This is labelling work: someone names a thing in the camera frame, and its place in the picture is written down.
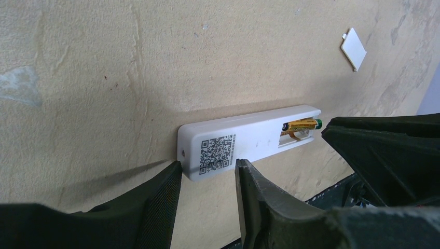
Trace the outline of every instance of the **beige wall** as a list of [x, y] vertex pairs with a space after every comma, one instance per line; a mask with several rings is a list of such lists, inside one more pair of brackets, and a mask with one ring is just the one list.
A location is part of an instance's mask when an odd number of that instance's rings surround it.
[[[185, 123], [298, 104], [414, 114], [440, 61], [439, 1], [0, 2], [0, 201], [87, 210], [175, 158]], [[355, 27], [359, 72], [340, 51]], [[307, 199], [351, 173], [318, 135], [255, 165]], [[183, 178], [173, 248], [239, 237], [233, 172]]]

